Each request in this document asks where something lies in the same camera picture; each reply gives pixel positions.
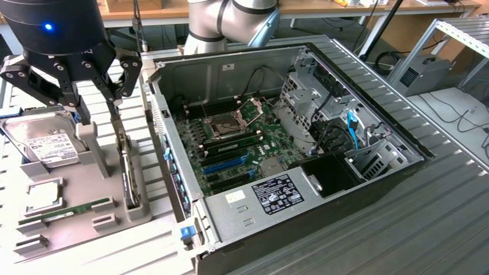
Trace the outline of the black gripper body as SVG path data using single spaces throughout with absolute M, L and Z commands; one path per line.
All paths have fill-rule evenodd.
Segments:
M 85 61 L 106 73 L 115 51 L 95 1 L 1 1 L 1 14 L 30 66 L 70 81 L 90 79 Z

